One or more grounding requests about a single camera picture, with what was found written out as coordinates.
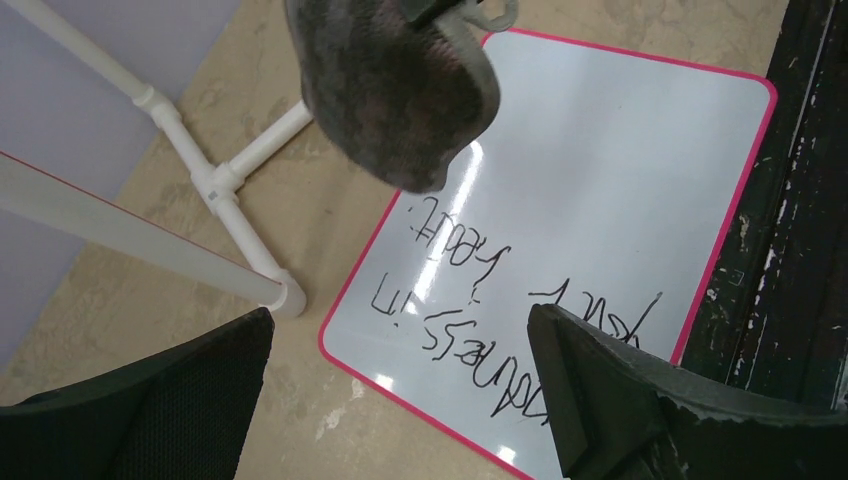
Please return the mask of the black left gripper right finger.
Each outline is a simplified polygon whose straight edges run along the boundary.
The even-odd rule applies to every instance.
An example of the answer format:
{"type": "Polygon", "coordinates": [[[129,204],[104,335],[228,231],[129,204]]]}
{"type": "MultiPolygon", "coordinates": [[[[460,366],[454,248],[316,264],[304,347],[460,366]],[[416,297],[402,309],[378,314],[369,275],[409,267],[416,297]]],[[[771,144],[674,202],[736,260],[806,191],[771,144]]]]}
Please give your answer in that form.
{"type": "Polygon", "coordinates": [[[847,415],[727,386],[554,304],[527,334],[569,479],[843,479],[847,415]]]}

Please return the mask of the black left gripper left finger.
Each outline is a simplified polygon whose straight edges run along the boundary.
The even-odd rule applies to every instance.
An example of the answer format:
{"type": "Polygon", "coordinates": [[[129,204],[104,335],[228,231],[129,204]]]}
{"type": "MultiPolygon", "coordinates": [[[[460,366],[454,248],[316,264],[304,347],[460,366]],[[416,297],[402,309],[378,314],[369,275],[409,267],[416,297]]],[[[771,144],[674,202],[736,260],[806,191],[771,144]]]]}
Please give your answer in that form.
{"type": "Polygon", "coordinates": [[[4,479],[232,479],[270,356],[260,307],[1,409],[4,479]]]}

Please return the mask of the silver sparkly scrub pad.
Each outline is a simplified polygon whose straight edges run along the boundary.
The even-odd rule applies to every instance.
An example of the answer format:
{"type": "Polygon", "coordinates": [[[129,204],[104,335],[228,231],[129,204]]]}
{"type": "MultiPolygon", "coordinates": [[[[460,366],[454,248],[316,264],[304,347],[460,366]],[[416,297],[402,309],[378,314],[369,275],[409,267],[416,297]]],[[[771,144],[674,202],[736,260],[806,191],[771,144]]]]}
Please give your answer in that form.
{"type": "Polygon", "coordinates": [[[442,190],[455,157],[494,121],[501,92],[476,30],[519,5],[478,1],[288,1],[303,101],[329,141],[376,179],[442,190]]]}

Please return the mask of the pink framed whiteboard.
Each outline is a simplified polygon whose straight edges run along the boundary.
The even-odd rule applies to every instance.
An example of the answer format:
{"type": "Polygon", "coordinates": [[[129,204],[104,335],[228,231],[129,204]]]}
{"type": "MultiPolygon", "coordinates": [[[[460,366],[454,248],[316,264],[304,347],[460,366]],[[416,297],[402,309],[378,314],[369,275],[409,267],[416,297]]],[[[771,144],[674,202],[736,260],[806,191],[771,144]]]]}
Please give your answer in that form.
{"type": "Polygon", "coordinates": [[[553,303],[678,363],[778,101],[750,73],[512,29],[492,125],[397,193],[323,355],[522,479],[560,467],[528,343],[553,303]]]}

